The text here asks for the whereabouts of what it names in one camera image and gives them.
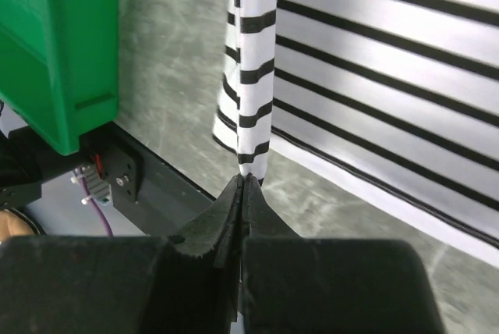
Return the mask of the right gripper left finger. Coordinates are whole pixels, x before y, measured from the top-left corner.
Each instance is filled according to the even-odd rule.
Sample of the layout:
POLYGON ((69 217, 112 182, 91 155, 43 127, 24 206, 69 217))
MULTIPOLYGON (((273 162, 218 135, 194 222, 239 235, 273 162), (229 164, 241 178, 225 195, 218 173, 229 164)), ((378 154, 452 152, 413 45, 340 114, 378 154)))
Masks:
POLYGON ((4 333, 227 333, 237 319, 242 177, 171 236, 15 236, 4 333))

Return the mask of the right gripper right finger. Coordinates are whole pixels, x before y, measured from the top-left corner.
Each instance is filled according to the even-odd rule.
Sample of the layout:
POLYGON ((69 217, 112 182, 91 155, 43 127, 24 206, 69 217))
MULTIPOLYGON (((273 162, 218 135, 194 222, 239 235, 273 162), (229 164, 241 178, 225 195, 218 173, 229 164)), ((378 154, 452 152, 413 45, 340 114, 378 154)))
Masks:
POLYGON ((248 333, 442 333, 424 264, 403 240, 303 238, 246 177, 242 316, 248 333))

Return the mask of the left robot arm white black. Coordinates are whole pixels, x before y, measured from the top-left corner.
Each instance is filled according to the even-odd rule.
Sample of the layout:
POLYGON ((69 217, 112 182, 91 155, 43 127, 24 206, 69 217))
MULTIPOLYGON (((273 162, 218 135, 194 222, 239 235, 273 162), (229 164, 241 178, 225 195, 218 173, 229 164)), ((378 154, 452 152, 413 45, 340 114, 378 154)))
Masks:
POLYGON ((42 185, 85 162, 84 154, 59 154, 30 126, 1 132, 1 240, 46 231, 27 206, 42 197, 42 185))

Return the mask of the black white striped tank top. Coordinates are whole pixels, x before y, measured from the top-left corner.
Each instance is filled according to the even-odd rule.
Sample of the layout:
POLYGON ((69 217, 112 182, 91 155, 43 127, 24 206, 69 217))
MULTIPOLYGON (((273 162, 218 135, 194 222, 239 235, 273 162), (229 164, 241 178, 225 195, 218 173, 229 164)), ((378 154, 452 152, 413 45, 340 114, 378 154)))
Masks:
POLYGON ((214 139, 498 263, 498 0, 229 0, 214 139))

